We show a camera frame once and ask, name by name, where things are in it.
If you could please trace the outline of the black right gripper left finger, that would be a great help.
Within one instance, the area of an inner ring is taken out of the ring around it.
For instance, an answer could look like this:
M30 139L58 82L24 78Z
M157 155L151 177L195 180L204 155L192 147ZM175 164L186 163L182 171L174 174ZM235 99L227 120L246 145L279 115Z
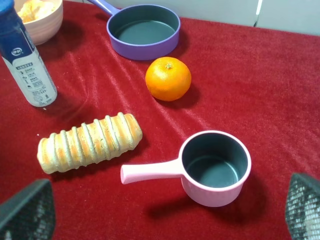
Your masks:
M49 179L34 181L0 205L2 240L51 240L56 213Z

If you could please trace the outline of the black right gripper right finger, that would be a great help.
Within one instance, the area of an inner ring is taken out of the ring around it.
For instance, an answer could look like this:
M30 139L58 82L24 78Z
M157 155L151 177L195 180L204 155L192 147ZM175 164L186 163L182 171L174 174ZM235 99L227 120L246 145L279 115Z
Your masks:
M304 173L291 176L285 222L293 240L320 238L320 181Z

